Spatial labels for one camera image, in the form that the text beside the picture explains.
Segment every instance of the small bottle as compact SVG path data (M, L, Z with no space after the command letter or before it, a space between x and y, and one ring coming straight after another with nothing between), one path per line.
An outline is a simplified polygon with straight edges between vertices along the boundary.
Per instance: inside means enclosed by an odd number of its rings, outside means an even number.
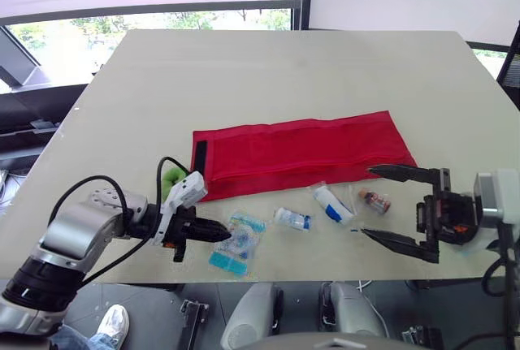
M310 229L310 216L297 214L287 208L278 208L276 210L275 221L278 224L285 224L297 230L308 231Z
M370 206L378 214L386 214L388 208L390 208L390 201L383 199L376 192L369 192L368 189L363 188L359 191L358 194L363 199L365 204Z

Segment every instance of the chair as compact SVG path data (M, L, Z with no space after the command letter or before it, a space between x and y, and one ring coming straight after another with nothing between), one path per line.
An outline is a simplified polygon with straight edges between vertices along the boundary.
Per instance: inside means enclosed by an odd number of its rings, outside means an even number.
M520 110L520 23L496 81Z

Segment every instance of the window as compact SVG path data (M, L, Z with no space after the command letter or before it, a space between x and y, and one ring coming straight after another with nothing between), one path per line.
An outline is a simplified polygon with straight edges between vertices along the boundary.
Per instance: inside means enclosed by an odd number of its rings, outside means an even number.
M96 71L129 29L289 30L290 9L192 11L60 19L8 27L50 73Z
M504 65L507 53L477 49L473 49L473 52L482 65L487 68L492 77L496 79L499 72L501 72L502 66Z
M10 93L11 88L3 80L0 80L0 94Z

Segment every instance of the blue packet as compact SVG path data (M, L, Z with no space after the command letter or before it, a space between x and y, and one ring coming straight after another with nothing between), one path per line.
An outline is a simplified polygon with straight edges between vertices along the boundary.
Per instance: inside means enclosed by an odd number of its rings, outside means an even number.
M231 238L215 244L210 264L237 275L247 275L248 263L266 228L263 221L235 212L227 222Z

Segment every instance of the red fabric pouch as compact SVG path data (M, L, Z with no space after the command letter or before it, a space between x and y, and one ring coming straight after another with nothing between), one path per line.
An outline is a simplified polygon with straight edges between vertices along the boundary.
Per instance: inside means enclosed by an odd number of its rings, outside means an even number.
M377 178L366 169L384 163L417 166L388 111L193 132L204 201Z

